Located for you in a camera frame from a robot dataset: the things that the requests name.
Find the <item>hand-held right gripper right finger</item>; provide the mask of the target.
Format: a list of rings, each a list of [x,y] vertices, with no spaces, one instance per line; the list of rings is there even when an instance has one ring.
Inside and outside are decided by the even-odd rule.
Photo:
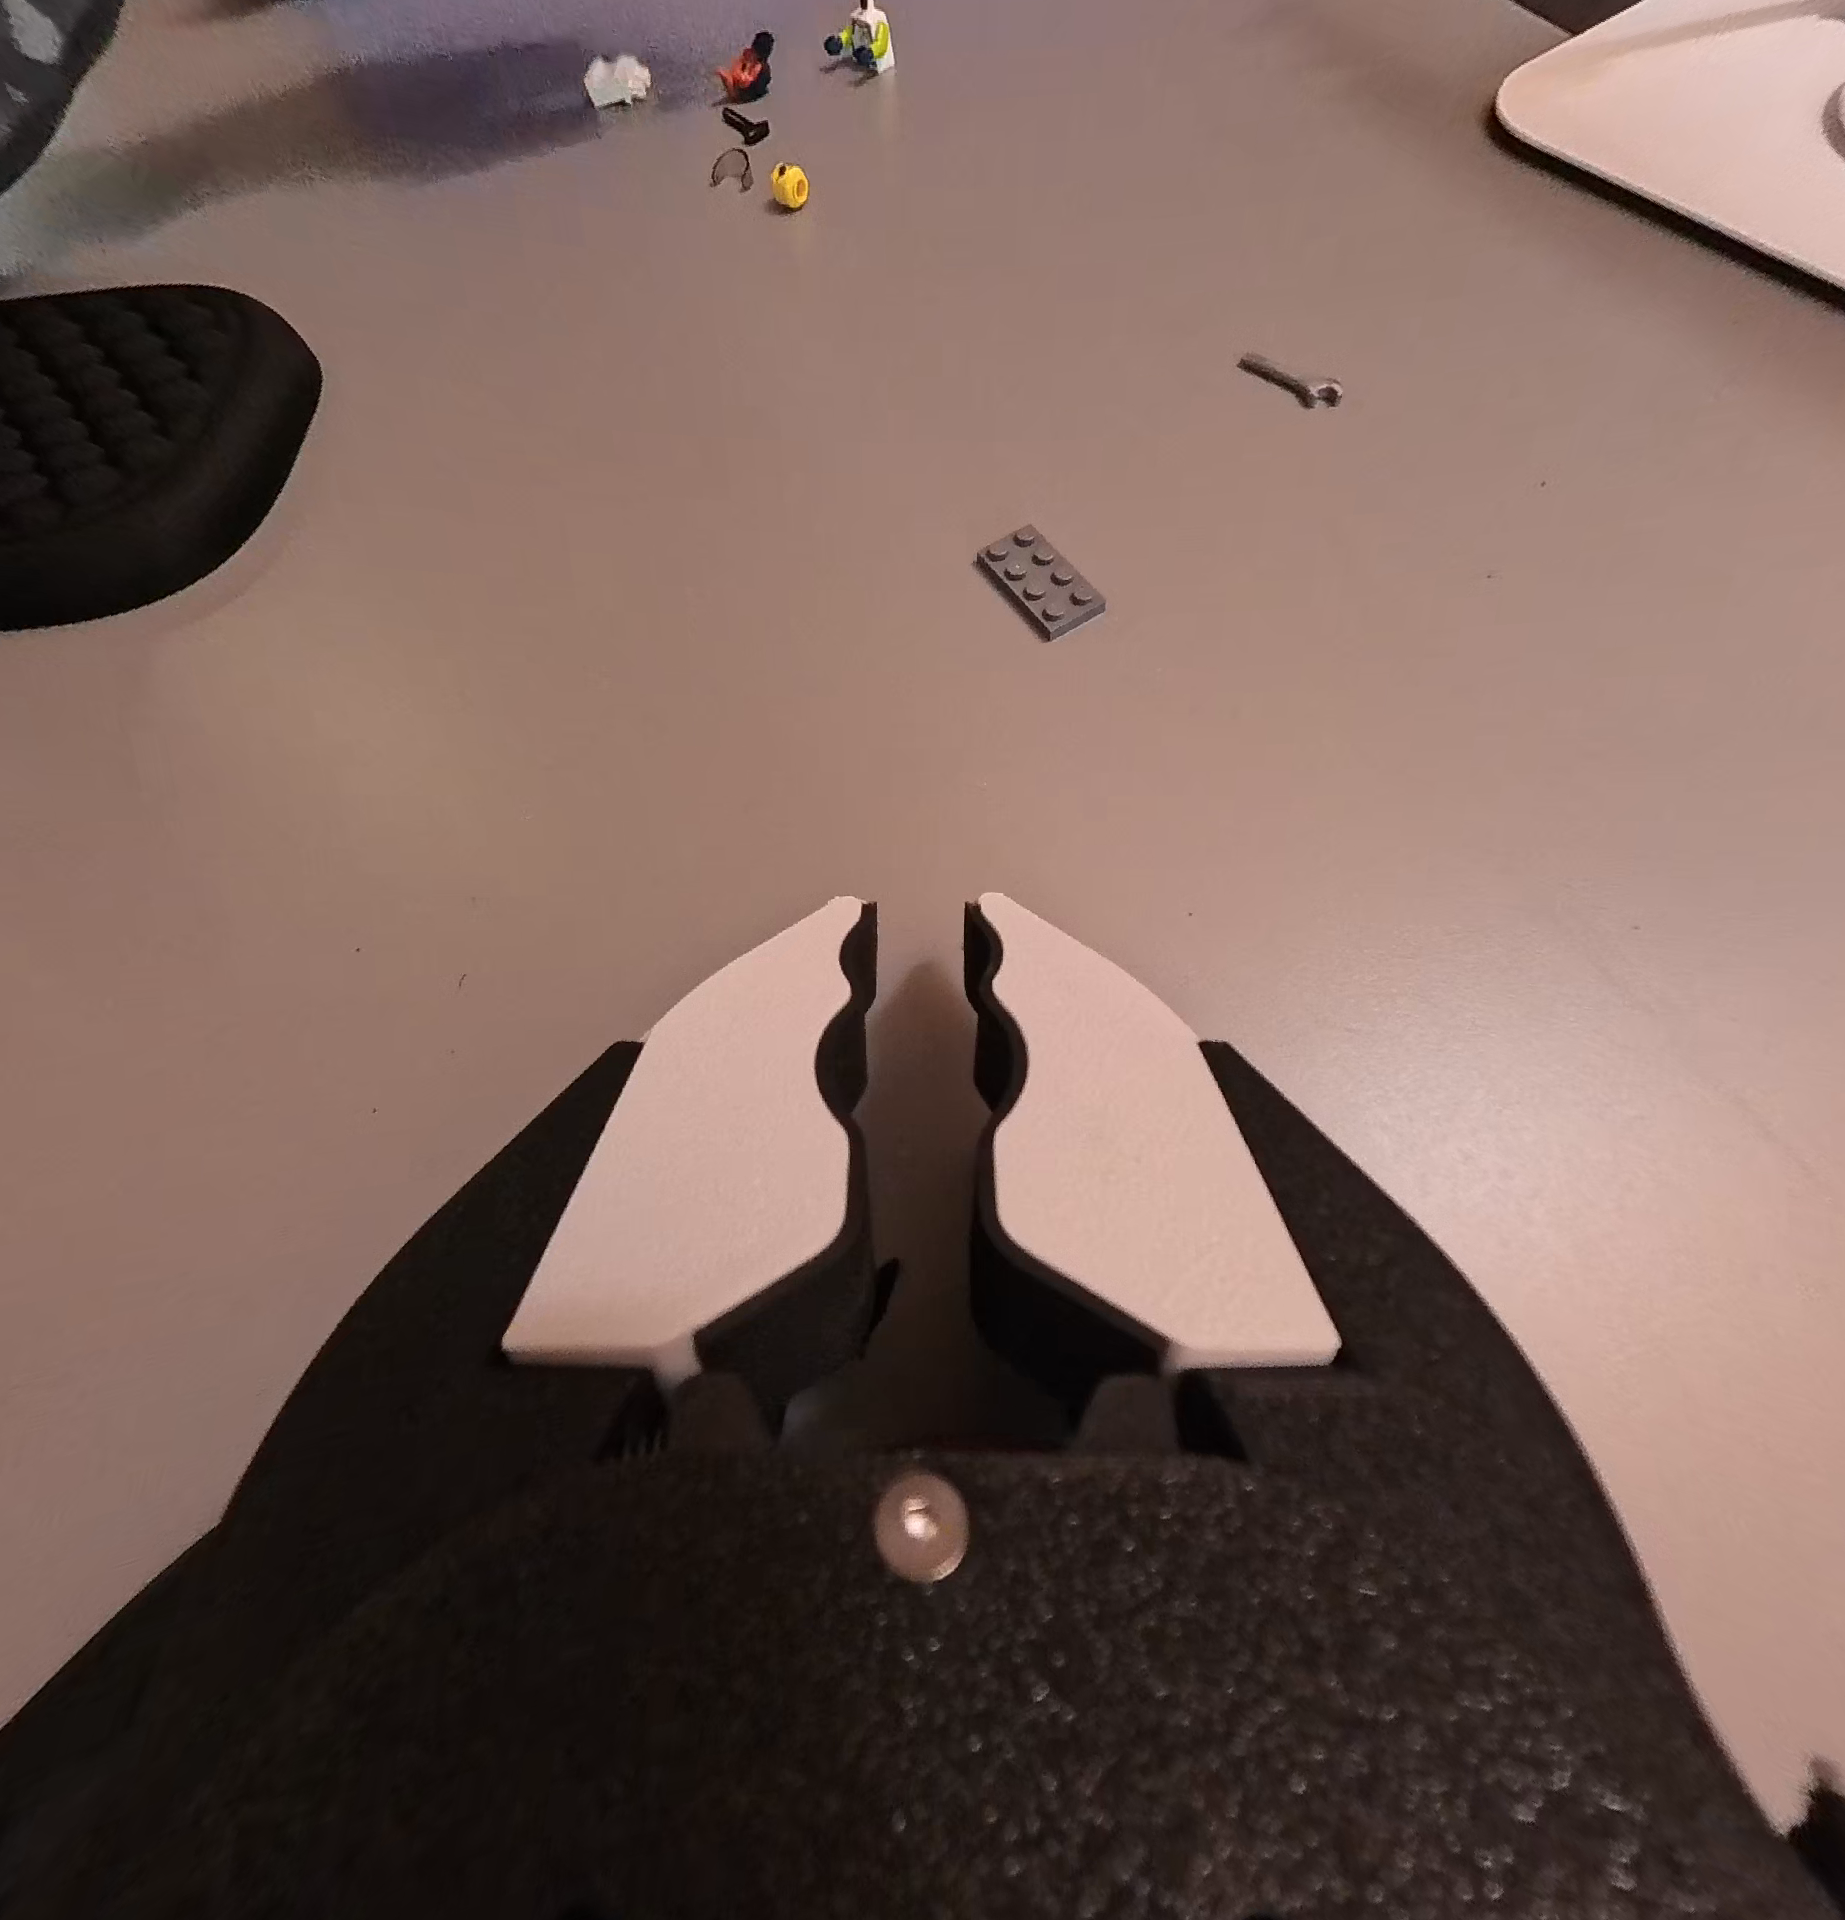
[[[1326,1367],[1341,1334],[1191,1026],[1005,895],[968,904],[983,1333],[1048,1384]]]

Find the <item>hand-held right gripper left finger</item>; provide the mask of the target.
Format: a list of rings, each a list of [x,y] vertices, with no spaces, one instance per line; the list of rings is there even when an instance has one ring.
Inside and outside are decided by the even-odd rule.
[[[812,1384],[876,1317],[855,1108],[876,906],[833,899],[650,1026],[504,1357]]]

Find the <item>grey lego plate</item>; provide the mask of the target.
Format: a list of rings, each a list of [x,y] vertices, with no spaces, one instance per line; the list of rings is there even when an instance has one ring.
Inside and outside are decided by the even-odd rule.
[[[1107,613],[1104,590],[1034,521],[986,540],[972,569],[1043,641],[1062,641]]]

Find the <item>white booklet stand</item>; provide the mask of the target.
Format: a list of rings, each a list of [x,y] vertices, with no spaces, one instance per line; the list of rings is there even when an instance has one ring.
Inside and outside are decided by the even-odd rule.
[[[1495,122],[1845,296],[1845,4],[1631,4],[1516,66]]]

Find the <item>person's left forearm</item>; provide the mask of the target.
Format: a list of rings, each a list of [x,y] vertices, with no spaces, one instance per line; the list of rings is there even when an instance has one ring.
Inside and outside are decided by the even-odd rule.
[[[44,155],[124,4],[0,4],[0,197]]]

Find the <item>black mesh office chair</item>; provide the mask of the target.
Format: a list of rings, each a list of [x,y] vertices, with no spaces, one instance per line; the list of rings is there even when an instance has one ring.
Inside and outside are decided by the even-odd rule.
[[[263,528],[324,389],[253,296],[0,298],[0,634],[152,606]]]

